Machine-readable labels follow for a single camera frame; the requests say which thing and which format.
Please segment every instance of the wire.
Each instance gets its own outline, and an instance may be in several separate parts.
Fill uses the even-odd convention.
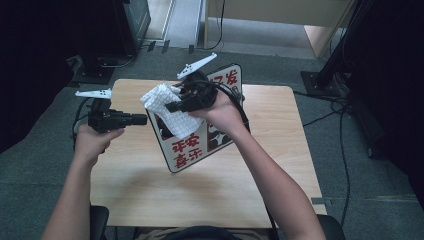
[[[75,132],[75,126],[76,126],[76,124],[78,123],[78,121],[80,121],[81,119],[83,119],[84,117],[86,117],[86,115],[84,115],[83,117],[80,117],[80,114],[81,114],[81,110],[82,110],[82,107],[84,106],[84,104],[89,100],[89,99],[91,99],[91,97],[89,97],[89,98],[84,98],[84,100],[80,103],[80,105],[79,105],[79,107],[78,107],[78,110],[77,110],[77,113],[76,113],[76,115],[75,115],[75,120],[74,120],[74,123],[72,124],[72,140],[73,140],[73,149],[75,150],[75,142],[76,142],[76,140],[77,140],[77,138],[76,138],[76,132]]]
[[[346,219],[346,214],[347,214],[347,208],[349,206],[349,199],[350,199],[350,175],[349,175],[349,170],[347,168],[347,161],[346,161],[346,155],[345,155],[345,151],[344,151],[344,144],[343,144],[343,115],[345,114],[346,109],[343,110],[343,112],[340,114],[340,148],[342,151],[342,158],[343,158],[343,165],[344,165],[344,169],[345,169],[345,174],[346,174],[346,200],[345,200],[345,205],[343,207],[343,213],[342,213],[342,218],[340,220],[340,225],[344,226],[344,222]]]
[[[333,78],[336,80],[340,90],[342,90],[346,94],[350,92],[350,89],[346,86],[346,80],[348,78],[345,73],[335,72]]]
[[[219,86],[224,87],[227,89],[228,92],[232,93],[234,96],[236,95],[236,93],[227,85],[223,84],[223,83],[217,83]]]
[[[268,218],[271,221],[271,226],[272,226],[272,231],[270,233],[270,239],[271,240],[279,240],[280,238],[278,237],[277,226],[275,225],[274,218],[272,217],[271,213],[269,212],[269,210],[266,206],[265,206],[265,209],[266,209],[266,213],[268,214]]]
[[[310,122],[308,122],[308,123],[303,124],[303,127],[306,127],[306,126],[312,125],[312,124],[314,124],[314,123],[318,122],[319,120],[323,120],[323,119],[325,119],[325,118],[327,118],[327,117],[329,117],[329,116],[331,116],[331,115],[333,115],[333,114],[335,114],[335,113],[336,113],[335,111],[332,111],[331,113],[326,114],[326,115],[324,115],[323,117],[317,118],[317,119],[315,119],[315,120],[312,120],[312,121],[310,121]]]
[[[241,115],[241,118],[243,120],[244,125],[246,126],[247,130],[249,130],[249,132],[250,132],[249,119],[247,118],[246,113],[243,110],[243,107],[240,105],[240,102],[237,100],[237,97],[234,96],[234,94],[231,94],[231,93],[225,91],[225,89],[223,87],[221,87],[220,85],[216,85],[216,84],[214,84],[214,85],[219,90],[221,90],[222,92],[224,92],[230,98],[230,100],[236,106],[237,110],[240,112],[240,115]]]
[[[315,98],[315,99],[320,99],[320,100],[326,100],[328,101],[329,98],[317,98],[315,96],[309,96],[307,94],[304,93],[300,93],[300,92],[296,92],[293,91],[295,94],[301,95],[301,96],[306,96],[306,97],[310,97],[310,98]],[[346,154],[345,154],[345,149],[344,149],[344,144],[343,144],[343,116],[344,114],[347,112],[347,108],[348,108],[348,103],[347,102],[342,102],[342,101],[347,101],[346,98],[343,97],[339,97],[339,98],[334,98],[331,99],[331,110],[332,112],[329,114],[326,114],[323,117],[317,118],[311,122],[308,122],[306,124],[303,125],[303,127],[309,126],[313,123],[316,123],[319,120],[325,119],[335,113],[340,114],[340,123],[339,123],[339,142],[340,142],[340,149],[341,149],[341,153],[342,153],[342,160],[343,160],[343,167],[345,170],[345,175],[346,175],[346,200],[345,200],[345,204],[343,207],[343,213],[342,213],[342,217],[340,220],[340,225],[344,226],[344,222],[346,219],[346,215],[347,215],[347,209],[349,207],[349,199],[350,199],[350,192],[351,192],[351,183],[350,183],[350,174],[349,174],[349,169],[347,167],[347,160],[346,160]],[[340,109],[335,109],[334,104],[340,104],[342,107]]]
[[[213,47],[211,47],[211,48],[203,48],[203,50],[212,50],[212,49],[214,49],[214,48],[216,48],[218,45],[219,45],[219,43],[221,43],[221,40],[222,40],[222,21],[223,21],[223,19],[224,19],[224,12],[225,12],[225,0],[223,0],[222,1],[222,9],[221,9],[221,27],[218,27],[219,29],[220,29],[220,36],[219,36],[219,39],[218,39],[218,42],[215,44],[215,46],[213,46]]]
[[[134,55],[132,55],[131,56],[131,59],[128,61],[128,62],[126,62],[126,63],[124,63],[124,64],[121,64],[121,65],[115,65],[115,66],[108,66],[108,65],[103,65],[102,63],[100,63],[100,67],[102,67],[102,68],[121,68],[121,67],[125,67],[125,66],[127,66],[128,64],[130,64],[132,61],[134,60]]]

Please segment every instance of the white controller piece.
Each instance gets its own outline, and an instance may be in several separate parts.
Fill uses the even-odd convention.
[[[202,60],[199,60],[192,64],[186,64],[186,67],[184,68],[184,70],[181,73],[177,74],[177,78],[181,79],[189,75],[190,73],[193,73],[194,71],[196,71],[197,69],[205,65],[206,63],[212,61],[212,59],[216,58],[216,56],[217,56],[216,53],[212,53],[212,55],[210,55],[209,57],[203,58]]]
[[[112,91],[110,90],[110,88],[108,90],[91,91],[91,92],[77,91],[75,93],[75,96],[110,99],[112,97]]]

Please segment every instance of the floor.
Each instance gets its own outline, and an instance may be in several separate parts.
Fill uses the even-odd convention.
[[[169,46],[177,48],[216,45],[214,49],[217,52],[316,59],[302,25],[224,19],[222,39],[218,43],[221,19],[208,18],[208,43],[205,46],[203,1],[150,0],[149,8],[152,24],[146,34],[146,42],[156,41],[158,46],[169,40]],[[342,29],[335,34],[331,46],[320,59],[328,59],[341,34]]]

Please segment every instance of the forearm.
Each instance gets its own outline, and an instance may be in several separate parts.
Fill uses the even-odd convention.
[[[43,240],[90,238],[91,168],[74,162],[43,233]]]
[[[315,211],[300,186],[265,152],[245,129],[230,136],[246,162],[277,224],[288,238],[323,239]]]

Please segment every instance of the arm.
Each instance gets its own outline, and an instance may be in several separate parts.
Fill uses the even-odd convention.
[[[239,112],[225,94],[219,92],[212,108],[190,115],[207,119],[233,139],[265,205],[288,239],[325,239],[306,194],[246,130]]]
[[[103,149],[122,133],[123,129],[99,134],[87,125],[79,128],[65,185],[41,239],[90,238],[91,170]]]

